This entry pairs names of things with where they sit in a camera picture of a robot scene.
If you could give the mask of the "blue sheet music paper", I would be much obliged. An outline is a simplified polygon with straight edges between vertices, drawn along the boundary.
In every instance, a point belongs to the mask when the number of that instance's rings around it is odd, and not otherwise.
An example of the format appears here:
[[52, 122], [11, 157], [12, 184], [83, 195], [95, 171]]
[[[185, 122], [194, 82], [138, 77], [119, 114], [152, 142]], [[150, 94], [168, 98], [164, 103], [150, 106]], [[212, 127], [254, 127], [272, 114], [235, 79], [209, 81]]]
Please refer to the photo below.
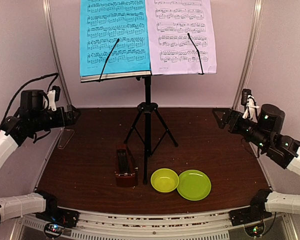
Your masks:
[[82, 0], [79, 25], [81, 77], [149, 71], [143, 0]]

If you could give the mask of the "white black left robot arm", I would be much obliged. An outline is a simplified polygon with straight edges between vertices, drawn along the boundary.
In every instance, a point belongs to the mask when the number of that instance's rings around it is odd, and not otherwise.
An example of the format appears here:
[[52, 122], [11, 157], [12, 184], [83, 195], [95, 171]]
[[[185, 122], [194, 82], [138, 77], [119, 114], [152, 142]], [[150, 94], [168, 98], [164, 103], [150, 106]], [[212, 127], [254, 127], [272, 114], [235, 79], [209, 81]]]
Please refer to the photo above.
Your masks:
[[[21, 147], [26, 139], [34, 143], [45, 138], [52, 129], [74, 125], [81, 112], [73, 105], [57, 107], [60, 87], [49, 84], [46, 91], [40, 89], [25, 90], [30, 83], [58, 78], [57, 72], [31, 79], [24, 83], [13, 95], [20, 95], [20, 105], [14, 115], [5, 114], [0, 123], [0, 169], [6, 160]], [[51, 225], [71, 228], [76, 226], [78, 213], [58, 207], [57, 197], [46, 191], [30, 194], [0, 197], [0, 224], [6, 220], [35, 214], [37, 218]]]

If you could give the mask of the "lavender paper sheet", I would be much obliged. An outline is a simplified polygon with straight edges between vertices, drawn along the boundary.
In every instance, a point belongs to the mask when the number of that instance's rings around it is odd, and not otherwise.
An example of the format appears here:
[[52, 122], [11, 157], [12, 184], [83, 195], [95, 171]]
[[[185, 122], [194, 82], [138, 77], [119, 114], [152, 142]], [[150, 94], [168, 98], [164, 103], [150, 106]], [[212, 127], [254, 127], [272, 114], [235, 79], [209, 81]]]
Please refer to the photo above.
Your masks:
[[145, 1], [153, 75], [216, 74], [209, 0]]

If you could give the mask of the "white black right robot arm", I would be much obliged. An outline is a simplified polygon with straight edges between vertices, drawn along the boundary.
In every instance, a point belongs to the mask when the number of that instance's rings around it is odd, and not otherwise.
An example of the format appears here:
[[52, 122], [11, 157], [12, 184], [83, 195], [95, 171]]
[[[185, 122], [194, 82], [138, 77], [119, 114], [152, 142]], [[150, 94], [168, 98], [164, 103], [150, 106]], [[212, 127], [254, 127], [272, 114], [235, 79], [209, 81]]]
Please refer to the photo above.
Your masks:
[[[231, 108], [214, 108], [212, 113], [220, 129], [228, 125], [229, 133], [241, 135], [246, 142], [257, 146], [262, 155], [300, 176], [300, 141], [281, 134], [284, 111], [275, 105], [263, 104], [256, 122]], [[300, 195], [259, 190], [251, 199], [246, 216], [256, 221], [274, 212], [300, 215]]]

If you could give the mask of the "clear plastic metronome cover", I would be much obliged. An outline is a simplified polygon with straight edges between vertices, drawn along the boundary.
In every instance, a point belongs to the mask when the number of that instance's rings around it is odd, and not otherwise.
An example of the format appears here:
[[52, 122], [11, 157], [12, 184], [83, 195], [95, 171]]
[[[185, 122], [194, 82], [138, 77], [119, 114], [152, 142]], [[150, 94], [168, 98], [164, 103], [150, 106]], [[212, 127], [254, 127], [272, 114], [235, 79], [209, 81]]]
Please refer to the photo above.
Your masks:
[[64, 128], [61, 131], [58, 143], [57, 143], [57, 148], [60, 150], [63, 150], [67, 144], [70, 142], [71, 138], [73, 137], [75, 131], [73, 129], [68, 129]]

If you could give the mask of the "brown wooden metronome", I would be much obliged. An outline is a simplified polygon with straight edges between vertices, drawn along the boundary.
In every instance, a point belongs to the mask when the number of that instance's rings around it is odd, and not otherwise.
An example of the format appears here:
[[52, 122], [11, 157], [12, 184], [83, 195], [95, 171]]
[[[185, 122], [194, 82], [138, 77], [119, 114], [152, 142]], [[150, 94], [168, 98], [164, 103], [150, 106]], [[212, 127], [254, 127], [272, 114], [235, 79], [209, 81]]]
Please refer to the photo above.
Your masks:
[[115, 181], [118, 187], [132, 188], [138, 185], [138, 167], [126, 144], [118, 145], [115, 151]]

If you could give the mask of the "black perforated music stand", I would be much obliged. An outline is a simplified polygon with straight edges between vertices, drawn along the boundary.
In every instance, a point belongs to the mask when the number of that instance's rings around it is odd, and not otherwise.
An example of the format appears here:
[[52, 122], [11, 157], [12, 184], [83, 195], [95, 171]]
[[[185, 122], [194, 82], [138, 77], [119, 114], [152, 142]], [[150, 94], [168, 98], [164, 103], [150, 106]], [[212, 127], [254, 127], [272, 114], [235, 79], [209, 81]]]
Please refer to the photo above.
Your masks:
[[102, 82], [105, 80], [118, 79], [118, 78], [128, 78], [136, 77], [137, 80], [143, 79], [145, 85], [145, 101], [141, 102], [138, 106], [138, 114], [136, 115], [134, 122], [129, 130], [129, 134], [136, 132], [136, 125], [141, 117], [145, 116], [145, 135], [140, 139], [144, 145], [144, 163], [143, 163], [143, 183], [147, 183], [148, 178], [148, 157], [152, 155], [153, 148], [151, 140], [151, 114], [152, 112], [158, 113], [158, 105], [151, 102], [151, 69], [148, 71], [137, 71], [137, 72], [125, 72], [125, 73], [112, 73], [112, 74], [100, 74], [92, 76], [83, 76], [81, 78], [82, 82]]

